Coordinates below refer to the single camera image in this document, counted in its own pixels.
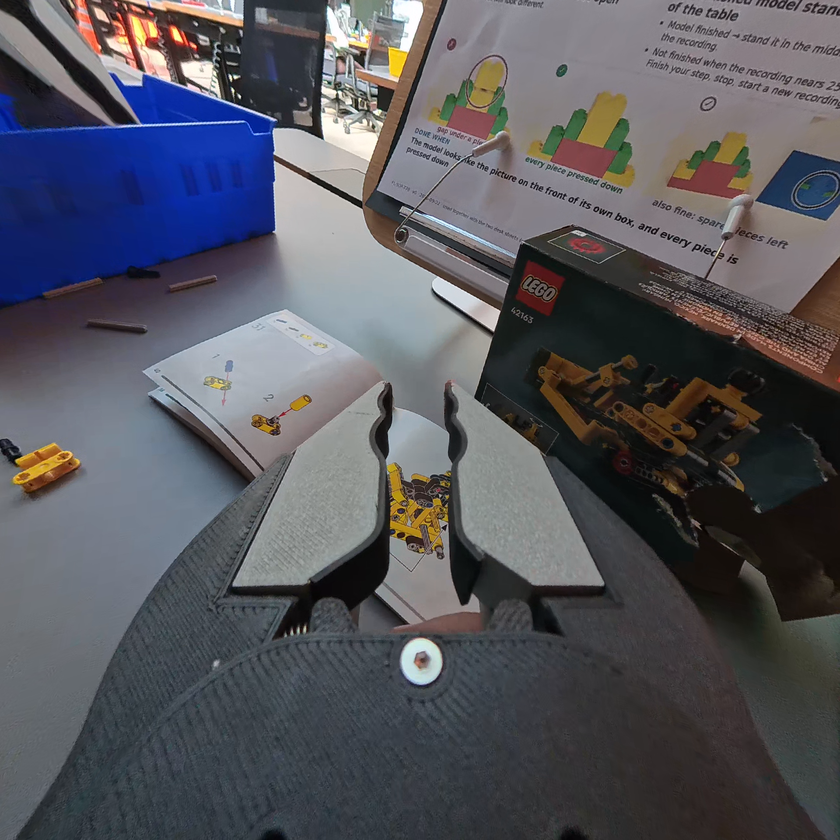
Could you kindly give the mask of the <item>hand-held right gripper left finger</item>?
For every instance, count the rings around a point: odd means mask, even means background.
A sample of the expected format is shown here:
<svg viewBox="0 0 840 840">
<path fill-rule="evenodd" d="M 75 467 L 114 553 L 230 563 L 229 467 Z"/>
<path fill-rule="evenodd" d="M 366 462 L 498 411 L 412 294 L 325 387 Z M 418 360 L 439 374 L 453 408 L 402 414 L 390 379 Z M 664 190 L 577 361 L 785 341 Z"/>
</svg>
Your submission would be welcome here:
<svg viewBox="0 0 840 840">
<path fill-rule="evenodd" d="M 247 537 L 234 593 L 356 608 L 389 569 L 393 393 L 376 383 L 301 444 Z"/>
</svg>

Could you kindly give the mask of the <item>grey flat panel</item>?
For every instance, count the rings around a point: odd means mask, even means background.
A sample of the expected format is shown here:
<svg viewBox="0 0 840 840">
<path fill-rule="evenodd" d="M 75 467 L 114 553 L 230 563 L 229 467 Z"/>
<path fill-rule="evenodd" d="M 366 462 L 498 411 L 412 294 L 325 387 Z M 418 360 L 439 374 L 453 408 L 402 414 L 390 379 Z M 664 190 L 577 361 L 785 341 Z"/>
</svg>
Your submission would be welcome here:
<svg viewBox="0 0 840 840">
<path fill-rule="evenodd" d="M 1 131 L 140 123 L 60 2 L 1 2 Z"/>
</svg>

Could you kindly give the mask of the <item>dark lego set box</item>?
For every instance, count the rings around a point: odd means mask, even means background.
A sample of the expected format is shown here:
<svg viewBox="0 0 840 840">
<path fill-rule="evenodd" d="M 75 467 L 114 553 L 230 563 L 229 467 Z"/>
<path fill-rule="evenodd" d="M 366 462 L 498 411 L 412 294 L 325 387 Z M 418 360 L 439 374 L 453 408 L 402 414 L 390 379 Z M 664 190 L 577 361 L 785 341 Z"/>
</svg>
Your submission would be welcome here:
<svg viewBox="0 0 840 840">
<path fill-rule="evenodd" d="M 521 243 L 476 399 L 685 583 L 838 614 L 838 335 L 568 226 Z"/>
</svg>

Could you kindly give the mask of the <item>black office chair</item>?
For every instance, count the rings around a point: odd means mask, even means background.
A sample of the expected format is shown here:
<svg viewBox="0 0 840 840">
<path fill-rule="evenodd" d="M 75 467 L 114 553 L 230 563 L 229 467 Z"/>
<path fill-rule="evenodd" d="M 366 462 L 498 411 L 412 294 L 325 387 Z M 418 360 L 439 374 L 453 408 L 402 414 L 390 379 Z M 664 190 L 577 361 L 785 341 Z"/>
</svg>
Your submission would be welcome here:
<svg viewBox="0 0 840 840">
<path fill-rule="evenodd" d="M 325 1 L 244 1 L 241 105 L 322 139 L 326 28 Z"/>
</svg>

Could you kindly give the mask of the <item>grey office chair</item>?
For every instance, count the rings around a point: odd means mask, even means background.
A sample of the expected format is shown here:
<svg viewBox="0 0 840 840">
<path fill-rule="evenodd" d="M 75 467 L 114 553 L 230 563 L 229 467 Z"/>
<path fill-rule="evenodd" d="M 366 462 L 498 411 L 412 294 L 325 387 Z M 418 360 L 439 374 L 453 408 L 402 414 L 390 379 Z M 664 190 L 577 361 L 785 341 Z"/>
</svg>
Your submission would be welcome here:
<svg viewBox="0 0 840 840">
<path fill-rule="evenodd" d="M 332 122 L 341 124 L 349 134 L 352 126 L 363 124 L 379 135 L 383 120 L 377 113 L 374 86 L 358 78 L 354 53 L 334 45 L 325 53 L 322 92 L 326 98 L 322 110 L 332 111 Z"/>
</svg>

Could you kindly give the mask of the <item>orange and black equipment rack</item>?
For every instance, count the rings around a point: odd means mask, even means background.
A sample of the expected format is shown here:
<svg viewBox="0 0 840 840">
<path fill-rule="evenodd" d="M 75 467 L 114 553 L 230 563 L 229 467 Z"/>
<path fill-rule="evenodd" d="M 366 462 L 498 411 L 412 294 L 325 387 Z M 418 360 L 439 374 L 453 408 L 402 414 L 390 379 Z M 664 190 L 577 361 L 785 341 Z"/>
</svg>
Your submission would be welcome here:
<svg viewBox="0 0 840 840">
<path fill-rule="evenodd" d="M 65 1 L 62 5 L 96 54 L 133 70 L 174 81 L 184 66 L 202 58 L 197 41 L 164 14 L 126 2 Z"/>
</svg>

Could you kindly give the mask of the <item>blue plastic bin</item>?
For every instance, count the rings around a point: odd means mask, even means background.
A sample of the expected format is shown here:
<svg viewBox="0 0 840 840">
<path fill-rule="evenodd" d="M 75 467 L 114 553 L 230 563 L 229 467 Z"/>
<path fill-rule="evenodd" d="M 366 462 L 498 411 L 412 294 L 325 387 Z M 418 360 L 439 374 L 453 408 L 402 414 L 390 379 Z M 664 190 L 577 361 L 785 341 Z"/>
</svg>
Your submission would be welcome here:
<svg viewBox="0 0 840 840">
<path fill-rule="evenodd" d="M 23 129 L 2 95 L 2 307 L 275 230 L 275 120 L 159 78 L 116 83 L 140 124 Z"/>
</svg>

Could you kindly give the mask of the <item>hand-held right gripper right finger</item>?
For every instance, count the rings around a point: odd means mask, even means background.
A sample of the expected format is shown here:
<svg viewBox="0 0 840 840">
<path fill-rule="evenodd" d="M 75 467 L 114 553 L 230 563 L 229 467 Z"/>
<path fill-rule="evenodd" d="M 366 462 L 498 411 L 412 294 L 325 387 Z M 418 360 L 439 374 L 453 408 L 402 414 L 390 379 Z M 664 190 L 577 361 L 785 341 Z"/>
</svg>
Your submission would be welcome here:
<svg viewBox="0 0 840 840">
<path fill-rule="evenodd" d="M 593 596 L 605 582 L 541 452 L 454 381 L 444 387 L 449 569 L 461 605 Z"/>
</svg>

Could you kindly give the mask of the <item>yellow lego connector piece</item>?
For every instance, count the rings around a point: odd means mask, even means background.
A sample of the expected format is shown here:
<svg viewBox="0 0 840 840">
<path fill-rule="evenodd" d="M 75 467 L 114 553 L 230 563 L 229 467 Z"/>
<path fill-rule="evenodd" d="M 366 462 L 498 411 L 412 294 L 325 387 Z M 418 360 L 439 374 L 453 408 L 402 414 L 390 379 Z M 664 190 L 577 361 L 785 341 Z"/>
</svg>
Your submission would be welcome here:
<svg viewBox="0 0 840 840">
<path fill-rule="evenodd" d="M 81 462 L 72 452 L 53 443 L 16 458 L 15 465 L 19 471 L 12 483 L 30 494 L 78 469 Z"/>
</svg>

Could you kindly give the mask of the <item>open instruction booklet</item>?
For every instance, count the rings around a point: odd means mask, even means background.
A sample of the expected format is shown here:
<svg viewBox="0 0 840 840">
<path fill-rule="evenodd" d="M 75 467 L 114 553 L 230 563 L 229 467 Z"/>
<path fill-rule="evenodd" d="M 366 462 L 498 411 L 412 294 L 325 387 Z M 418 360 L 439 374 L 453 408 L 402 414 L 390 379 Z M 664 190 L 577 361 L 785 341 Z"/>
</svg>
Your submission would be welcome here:
<svg viewBox="0 0 840 840">
<path fill-rule="evenodd" d="M 154 401 L 251 479 L 382 380 L 351 347 L 289 310 L 196 344 L 143 373 L 155 384 Z M 406 624 L 478 613 L 475 598 L 459 603 L 450 576 L 445 430 L 394 407 L 388 447 L 391 559 L 375 593 Z"/>
</svg>

